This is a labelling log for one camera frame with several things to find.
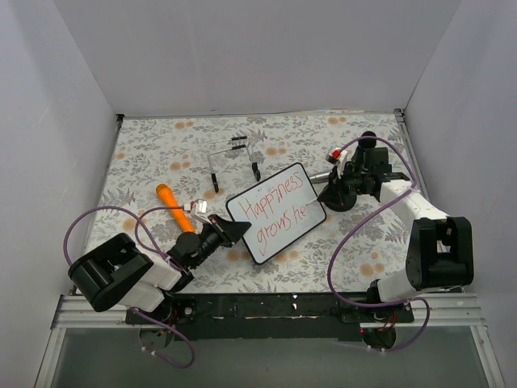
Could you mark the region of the black framed whiteboard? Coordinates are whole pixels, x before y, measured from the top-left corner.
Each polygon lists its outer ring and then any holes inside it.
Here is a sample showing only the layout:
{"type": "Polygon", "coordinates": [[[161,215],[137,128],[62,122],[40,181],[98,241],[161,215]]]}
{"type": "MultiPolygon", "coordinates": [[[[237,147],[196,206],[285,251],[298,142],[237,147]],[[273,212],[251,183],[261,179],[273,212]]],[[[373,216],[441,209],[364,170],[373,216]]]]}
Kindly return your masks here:
{"type": "Polygon", "coordinates": [[[264,264],[326,220],[320,202],[305,205],[317,193],[296,162],[227,200],[233,221],[249,221],[242,237],[256,264],[264,264]]]}

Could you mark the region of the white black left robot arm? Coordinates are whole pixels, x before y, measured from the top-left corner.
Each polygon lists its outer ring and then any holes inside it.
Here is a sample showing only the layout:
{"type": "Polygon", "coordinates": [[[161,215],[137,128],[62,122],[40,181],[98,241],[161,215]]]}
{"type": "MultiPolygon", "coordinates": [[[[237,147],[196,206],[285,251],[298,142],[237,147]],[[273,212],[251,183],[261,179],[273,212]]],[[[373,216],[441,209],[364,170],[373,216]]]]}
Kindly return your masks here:
{"type": "Polygon", "coordinates": [[[73,262],[68,276],[96,312],[115,305],[136,307],[154,323],[164,323],[172,312],[166,292],[183,290],[198,268],[219,247],[232,247],[251,227],[248,221],[208,217],[199,234],[183,232],[167,252],[174,260],[141,252],[125,233],[73,262]]]}

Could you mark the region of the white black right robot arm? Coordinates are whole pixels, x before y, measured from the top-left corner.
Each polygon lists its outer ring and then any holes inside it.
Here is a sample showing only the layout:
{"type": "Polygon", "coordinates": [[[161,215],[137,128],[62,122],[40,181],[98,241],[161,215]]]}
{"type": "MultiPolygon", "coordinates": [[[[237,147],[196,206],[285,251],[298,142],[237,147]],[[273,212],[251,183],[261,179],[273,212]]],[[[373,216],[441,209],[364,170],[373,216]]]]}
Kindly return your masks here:
{"type": "Polygon", "coordinates": [[[352,157],[334,148],[326,160],[333,168],[318,201],[345,212],[353,208],[359,195],[369,195],[410,229],[405,267],[373,281],[366,292],[363,305],[371,319],[386,320],[396,305],[422,293],[473,282],[471,223],[432,205],[406,174],[393,170],[387,148],[358,145],[352,157]]]}

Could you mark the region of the black microphone stand base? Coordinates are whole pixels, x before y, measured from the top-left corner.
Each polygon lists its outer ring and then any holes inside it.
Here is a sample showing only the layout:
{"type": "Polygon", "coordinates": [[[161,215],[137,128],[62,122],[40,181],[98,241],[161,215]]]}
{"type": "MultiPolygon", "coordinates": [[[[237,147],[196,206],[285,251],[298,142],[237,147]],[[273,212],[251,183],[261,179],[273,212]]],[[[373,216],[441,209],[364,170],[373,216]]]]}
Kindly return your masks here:
{"type": "Polygon", "coordinates": [[[327,191],[319,196],[319,200],[335,212],[346,212],[355,206],[357,195],[327,191]]]}

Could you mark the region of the silver metal microphone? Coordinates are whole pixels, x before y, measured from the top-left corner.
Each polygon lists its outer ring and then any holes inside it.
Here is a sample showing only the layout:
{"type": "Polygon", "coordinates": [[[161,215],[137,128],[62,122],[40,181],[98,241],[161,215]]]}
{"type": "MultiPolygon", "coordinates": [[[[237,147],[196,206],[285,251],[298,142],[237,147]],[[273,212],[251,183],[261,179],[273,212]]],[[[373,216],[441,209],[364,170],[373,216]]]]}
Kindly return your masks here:
{"type": "Polygon", "coordinates": [[[309,180],[312,184],[322,184],[327,183],[330,176],[330,172],[320,172],[309,177],[309,180]]]}

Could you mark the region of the black microphone on stand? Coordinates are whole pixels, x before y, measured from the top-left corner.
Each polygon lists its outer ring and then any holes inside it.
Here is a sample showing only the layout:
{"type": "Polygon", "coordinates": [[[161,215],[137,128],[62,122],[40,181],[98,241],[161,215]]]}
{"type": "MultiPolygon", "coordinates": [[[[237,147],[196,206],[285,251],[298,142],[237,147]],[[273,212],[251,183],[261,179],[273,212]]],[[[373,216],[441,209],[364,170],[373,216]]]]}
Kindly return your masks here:
{"type": "Polygon", "coordinates": [[[376,134],[372,131],[366,131],[362,134],[359,145],[363,149],[371,149],[376,147],[376,134]]]}

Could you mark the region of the orange toy microphone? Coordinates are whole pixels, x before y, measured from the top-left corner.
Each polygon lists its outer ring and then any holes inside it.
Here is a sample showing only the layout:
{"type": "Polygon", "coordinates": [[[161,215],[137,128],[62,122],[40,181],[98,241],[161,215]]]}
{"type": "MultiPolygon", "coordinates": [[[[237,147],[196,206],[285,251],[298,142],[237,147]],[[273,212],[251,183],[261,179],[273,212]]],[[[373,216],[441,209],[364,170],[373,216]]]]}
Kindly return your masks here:
{"type": "Polygon", "coordinates": [[[162,201],[162,203],[169,208],[170,213],[172,214],[174,220],[177,222],[180,230],[182,232],[194,233],[194,226],[188,220],[183,209],[177,203],[170,187],[164,183],[161,183],[156,187],[156,193],[158,195],[158,198],[162,201]]]}

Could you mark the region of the black front mounting rail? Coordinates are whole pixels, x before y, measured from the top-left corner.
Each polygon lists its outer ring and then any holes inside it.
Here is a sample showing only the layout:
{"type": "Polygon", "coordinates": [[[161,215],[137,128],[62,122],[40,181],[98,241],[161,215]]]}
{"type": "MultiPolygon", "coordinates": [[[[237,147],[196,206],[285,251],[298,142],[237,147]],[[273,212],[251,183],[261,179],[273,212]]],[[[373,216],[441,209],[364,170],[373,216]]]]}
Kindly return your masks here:
{"type": "Polygon", "coordinates": [[[360,326],[412,323],[409,306],[350,306],[332,293],[175,293],[152,312],[188,339],[336,339],[359,342],[360,326]]]}

